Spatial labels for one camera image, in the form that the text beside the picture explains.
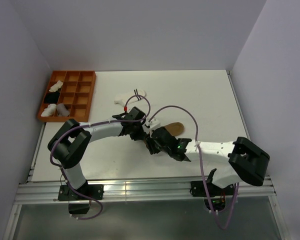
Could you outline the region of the grey sock with red cuff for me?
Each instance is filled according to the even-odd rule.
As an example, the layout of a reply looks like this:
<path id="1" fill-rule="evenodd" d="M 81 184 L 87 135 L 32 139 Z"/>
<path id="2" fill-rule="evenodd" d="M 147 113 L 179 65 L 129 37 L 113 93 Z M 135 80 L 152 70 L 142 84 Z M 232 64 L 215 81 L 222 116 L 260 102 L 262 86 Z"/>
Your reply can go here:
<path id="1" fill-rule="evenodd" d="M 70 115 L 70 111 L 63 103 L 59 103 L 56 106 L 57 116 L 58 117 L 68 117 Z"/>

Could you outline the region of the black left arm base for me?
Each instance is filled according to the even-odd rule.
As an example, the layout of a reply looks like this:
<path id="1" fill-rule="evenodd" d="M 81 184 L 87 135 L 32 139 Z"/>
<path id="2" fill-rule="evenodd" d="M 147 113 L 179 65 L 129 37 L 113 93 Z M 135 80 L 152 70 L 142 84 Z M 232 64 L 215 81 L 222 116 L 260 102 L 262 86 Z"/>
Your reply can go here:
<path id="1" fill-rule="evenodd" d="M 96 200 L 102 200 L 104 193 L 104 185 L 103 184 L 88 184 L 83 186 L 82 194 L 94 198 Z M 83 201 L 87 200 L 87 198 L 80 196 L 73 192 L 69 188 L 68 185 L 61 185 L 58 193 L 58 201 L 60 202 L 73 202 L 73 201 Z M 79 215 L 83 216 L 88 213 L 90 210 L 91 203 L 69 203 L 68 204 L 68 212 L 71 215 Z"/>

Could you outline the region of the tan brown long sock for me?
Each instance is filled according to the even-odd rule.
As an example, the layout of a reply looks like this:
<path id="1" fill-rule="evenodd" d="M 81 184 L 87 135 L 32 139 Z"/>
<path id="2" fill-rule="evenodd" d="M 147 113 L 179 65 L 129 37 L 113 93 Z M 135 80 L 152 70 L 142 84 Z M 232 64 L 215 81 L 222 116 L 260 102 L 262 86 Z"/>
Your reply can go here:
<path id="1" fill-rule="evenodd" d="M 169 123 L 167 125 L 161 125 L 161 127 L 159 127 L 159 128 L 165 128 L 165 130 L 167 132 L 169 132 L 169 134 L 173 137 L 177 137 L 177 136 L 181 135 L 185 130 L 185 127 L 181 122 L 173 122 L 173 123 Z M 144 127 L 143 127 L 143 130 L 145 132 L 145 137 L 143 139 L 143 142 L 145 143 L 147 149 L 150 151 L 151 154 L 158 153 L 159 149 L 155 146 L 155 142 L 151 137 L 153 131 L 155 131 L 155 130 L 148 131 L 148 130 L 144 129 Z"/>

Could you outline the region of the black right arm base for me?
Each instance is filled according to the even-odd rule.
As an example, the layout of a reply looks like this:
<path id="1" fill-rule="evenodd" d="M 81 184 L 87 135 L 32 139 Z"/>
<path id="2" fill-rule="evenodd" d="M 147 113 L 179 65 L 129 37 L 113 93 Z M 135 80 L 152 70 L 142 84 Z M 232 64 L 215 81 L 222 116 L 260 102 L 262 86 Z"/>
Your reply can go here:
<path id="1" fill-rule="evenodd" d="M 211 198 L 211 204 L 215 211 L 223 211 L 227 206 L 226 197 L 233 196 L 235 193 L 235 184 L 228 185 L 226 188 L 220 188 L 213 185 L 210 182 L 206 183 L 209 196 Z M 204 198 L 205 207 L 211 210 L 207 193 L 202 180 L 191 181 L 189 193 L 193 197 Z"/>

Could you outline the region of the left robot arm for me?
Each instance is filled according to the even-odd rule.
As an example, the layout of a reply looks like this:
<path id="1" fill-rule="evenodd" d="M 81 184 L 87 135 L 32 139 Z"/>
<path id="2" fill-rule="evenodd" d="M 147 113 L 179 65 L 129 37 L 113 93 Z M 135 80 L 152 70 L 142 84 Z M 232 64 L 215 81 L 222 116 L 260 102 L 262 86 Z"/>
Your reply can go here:
<path id="1" fill-rule="evenodd" d="M 89 145 L 108 137 L 120 137 L 143 131 L 147 115 L 137 107 L 128 113 L 114 115 L 97 123 L 79 123 L 73 118 L 67 120 L 47 145 L 52 159 L 58 160 L 67 183 L 69 194 L 81 200 L 88 193 L 87 180 L 83 175 L 80 161 Z"/>

